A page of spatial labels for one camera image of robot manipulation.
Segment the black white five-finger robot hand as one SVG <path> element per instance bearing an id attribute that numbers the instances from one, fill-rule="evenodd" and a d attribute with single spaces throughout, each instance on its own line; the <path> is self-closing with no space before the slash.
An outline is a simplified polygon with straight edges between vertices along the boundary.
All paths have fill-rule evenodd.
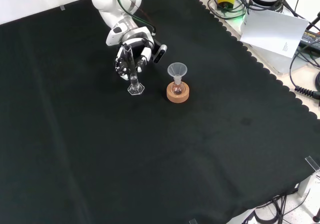
<path id="1" fill-rule="evenodd" d="M 146 38 L 132 38 L 122 43 L 114 61 L 115 71 L 122 79 L 128 80 L 130 71 L 125 59 L 125 46 L 131 46 L 133 58 L 136 59 L 135 69 L 137 73 L 141 73 L 150 61 L 153 44 Z"/>

